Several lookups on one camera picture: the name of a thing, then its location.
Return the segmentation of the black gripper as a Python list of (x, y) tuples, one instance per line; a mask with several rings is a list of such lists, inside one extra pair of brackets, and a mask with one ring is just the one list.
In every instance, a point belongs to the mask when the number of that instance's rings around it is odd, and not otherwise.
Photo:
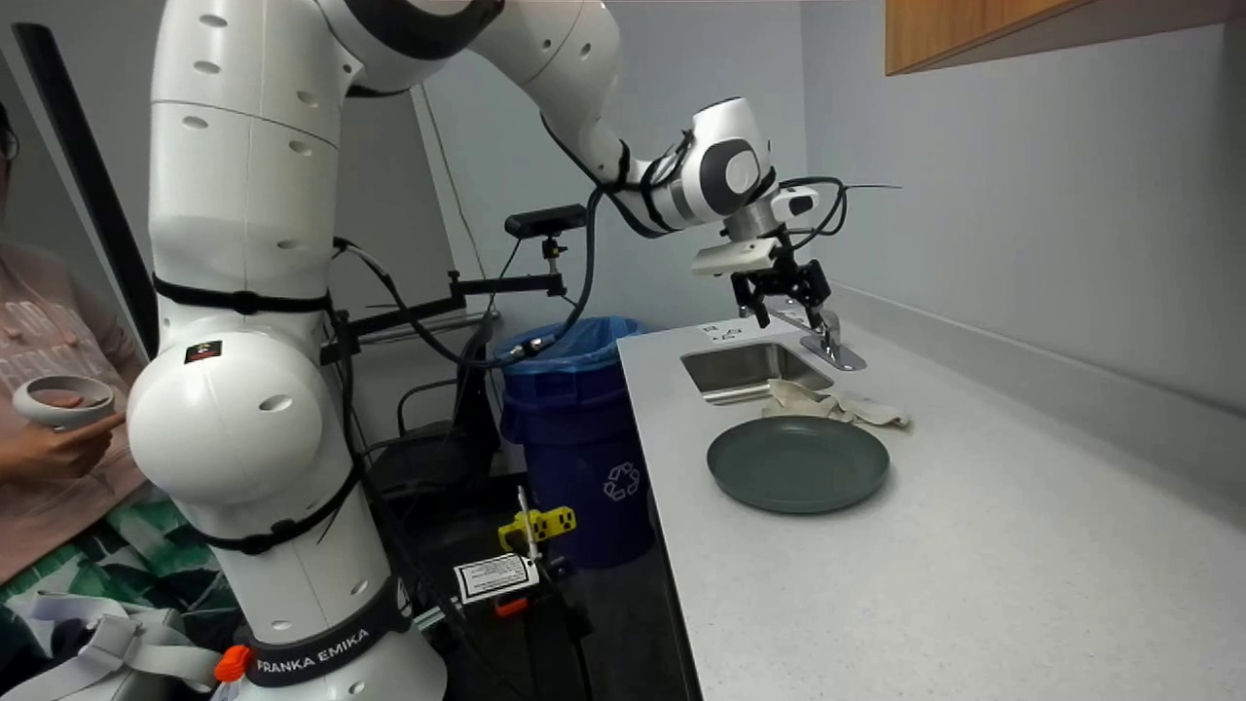
[(762, 295), (790, 295), (804, 304), (809, 329), (831, 329), (834, 304), (831, 304), (831, 282), (819, 261), (780, 261), (774, 270), (738, 274), (732, 295), (744, 304), (744, 311), (773, 329), (773, 311)]

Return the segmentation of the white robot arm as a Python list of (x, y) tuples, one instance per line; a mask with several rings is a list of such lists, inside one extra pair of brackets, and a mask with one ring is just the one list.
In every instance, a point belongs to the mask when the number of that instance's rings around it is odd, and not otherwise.
[(405, 93), (481, 55), (643, 239), (717, 224), (699, 265), (762, 314), (827, 329), (786, 178), (754, 108), (725, 96), (638, 156), (603, 117), (618, 25), (603, 0), (165, 0), (151, 59), (147, 256), (161, 352), (130, 390), (130, 453), (241, 604), (228, 701), (443, 701), (405, 616), (364, 465), (325, 379), (343, 103)]

